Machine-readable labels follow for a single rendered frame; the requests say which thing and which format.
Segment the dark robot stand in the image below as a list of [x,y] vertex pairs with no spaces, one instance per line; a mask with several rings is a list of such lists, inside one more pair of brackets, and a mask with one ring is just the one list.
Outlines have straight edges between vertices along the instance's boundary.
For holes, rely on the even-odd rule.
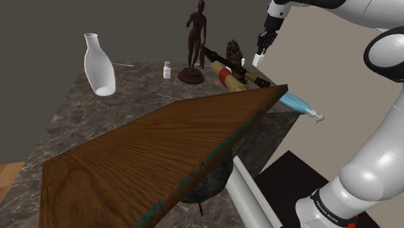
[[328,181],[288,151],[266,168],[256,184],[283,228],[380,228],[366,210],[388,198],[385,181],[370,160],[356,154]]

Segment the pale grey tube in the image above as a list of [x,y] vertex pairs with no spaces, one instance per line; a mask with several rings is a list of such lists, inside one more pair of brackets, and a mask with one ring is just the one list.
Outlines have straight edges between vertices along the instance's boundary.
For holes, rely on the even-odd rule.
[[281,221],[238,156],[226,189],[245,228],[283,228]]

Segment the dark brown human figure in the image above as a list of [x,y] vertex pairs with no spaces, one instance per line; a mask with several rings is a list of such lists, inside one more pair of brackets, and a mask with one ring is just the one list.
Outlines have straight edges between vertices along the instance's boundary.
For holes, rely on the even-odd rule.
[[186,84],[201,84],[204,82],[204,76],[199,69],[195,68],[197,60],[200,67],[205,67],[205,43],[207,39],[207,18],[203,14],[205,1],[199,0],[197,11],[193,12],[186,26],[192,25],[188,35],[188,67],[184,68],[179,74],[178,79]]

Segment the dark mossy stone figure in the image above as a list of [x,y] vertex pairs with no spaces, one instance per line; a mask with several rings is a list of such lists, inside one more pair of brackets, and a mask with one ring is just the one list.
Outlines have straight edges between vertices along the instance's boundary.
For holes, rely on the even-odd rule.
[[235,40],[231,40],[227,44],[226,59],[234,65],[241,66],[243,54],[240,50],[240,46]]

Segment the white vase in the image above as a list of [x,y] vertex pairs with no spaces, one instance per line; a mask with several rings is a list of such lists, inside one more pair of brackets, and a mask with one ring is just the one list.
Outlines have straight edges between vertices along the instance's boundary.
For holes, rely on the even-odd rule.
[[115,72],[111,60],[102,50],[98,35],[85,33],[87,50],[84,56],[84,69],[94,93],[101,97],[116,91]]

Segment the beige roll with red band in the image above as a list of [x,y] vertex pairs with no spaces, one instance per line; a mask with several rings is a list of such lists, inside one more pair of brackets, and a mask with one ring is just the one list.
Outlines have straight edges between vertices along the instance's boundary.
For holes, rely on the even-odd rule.
[[219,81],[229,90],[230,93],[246,91],[247,88],[239,82],[232,73],[219,61],[210,65],[211,71],[219,78]]

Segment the dark grey round ball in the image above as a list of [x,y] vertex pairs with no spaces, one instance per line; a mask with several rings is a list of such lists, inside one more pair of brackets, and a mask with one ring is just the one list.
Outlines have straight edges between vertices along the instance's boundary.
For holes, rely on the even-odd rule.
[[202,203],[219,194],[227,184],[233,171],[232,150],[218,162],[180,202]]

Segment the large brown wooden board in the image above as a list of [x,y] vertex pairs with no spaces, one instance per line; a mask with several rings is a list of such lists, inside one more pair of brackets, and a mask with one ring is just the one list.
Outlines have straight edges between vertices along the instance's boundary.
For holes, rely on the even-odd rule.
[[177,101],[46,160],[38,228],[153,228],[287,90]]

